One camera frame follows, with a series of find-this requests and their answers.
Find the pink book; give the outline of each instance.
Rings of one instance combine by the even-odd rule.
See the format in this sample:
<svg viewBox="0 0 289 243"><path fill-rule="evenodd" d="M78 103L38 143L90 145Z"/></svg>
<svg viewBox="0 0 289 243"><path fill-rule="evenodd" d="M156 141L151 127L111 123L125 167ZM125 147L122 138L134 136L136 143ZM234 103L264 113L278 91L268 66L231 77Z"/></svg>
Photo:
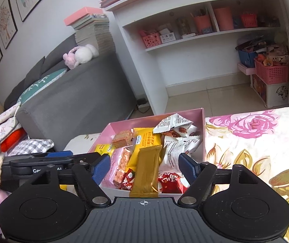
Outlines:
<svg viewBox="0 0 289 243"><path fill-rule="evenodd" d="M74 12L66 19L64 19L65 25L70 26L72 23L76 22L78 19L82 18L87 14L103 14L103 10L101 8L95 7L83 7L82 9L79 9L78 11Z"/></svg>

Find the pink rose print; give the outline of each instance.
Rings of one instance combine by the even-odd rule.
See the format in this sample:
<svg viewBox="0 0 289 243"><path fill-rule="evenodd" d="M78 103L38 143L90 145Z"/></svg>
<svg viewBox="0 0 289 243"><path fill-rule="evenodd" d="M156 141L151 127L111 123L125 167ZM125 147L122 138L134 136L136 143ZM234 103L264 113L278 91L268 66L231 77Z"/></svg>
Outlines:
<svg viewBox="0 0 289 243"><path fill-rule="evenodd" d="M257 111L234 115L225 115L210 118L210 123L227 127L232 134L249 138L258 138L263 134L274 133L279 116L272 113L273 110Z"/></svg>

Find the plush toy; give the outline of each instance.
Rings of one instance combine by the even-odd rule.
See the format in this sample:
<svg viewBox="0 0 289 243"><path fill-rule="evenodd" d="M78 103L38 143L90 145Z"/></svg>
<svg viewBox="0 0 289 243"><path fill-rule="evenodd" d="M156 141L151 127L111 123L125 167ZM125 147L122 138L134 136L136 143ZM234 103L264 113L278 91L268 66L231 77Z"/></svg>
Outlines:
<svg viewBox="0 0 289 243"><path fill-rule="evenodd" d="M63 55L63 59L65 61L65 65L70 69L73 69L79 64L86 63L92 58L98 56L98 50L94 46L87 44L84 47L74 47L68 52L68 54Z"/></svg>

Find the teal pillow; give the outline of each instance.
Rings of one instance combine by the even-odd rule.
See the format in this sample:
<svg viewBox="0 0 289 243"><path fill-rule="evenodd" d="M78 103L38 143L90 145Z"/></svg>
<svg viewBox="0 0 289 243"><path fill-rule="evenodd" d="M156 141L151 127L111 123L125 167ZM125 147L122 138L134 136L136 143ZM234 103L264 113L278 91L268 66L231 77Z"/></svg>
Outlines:
<svg viewBox="0 0 289 243"><path fill-rule="evenodd" d="M19 97L17 103L21 102L21 104L25 103L33 96L38 94L40 91L45 89L51 83L55 82L57 79L63 76L67 72L68 68L60 69L56 72L53 72L44 78L38 80L37 82L33 83L30 87L28 87Z"/></svg>

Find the blue basket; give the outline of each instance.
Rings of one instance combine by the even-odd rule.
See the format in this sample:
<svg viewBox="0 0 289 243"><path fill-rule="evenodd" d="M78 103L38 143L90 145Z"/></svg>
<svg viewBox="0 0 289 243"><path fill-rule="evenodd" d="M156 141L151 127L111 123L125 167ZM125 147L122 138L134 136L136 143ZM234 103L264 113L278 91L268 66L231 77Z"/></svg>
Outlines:
<svg viewBox="0 0 289 243"><path fill-rule="evenodd" d="M255 67L255 61L254 58L258 56L256 52L250 52L247 53L242 50L238 50L239 52L239 58L242 64L244 64L248 68L254 68Z"/></svg>

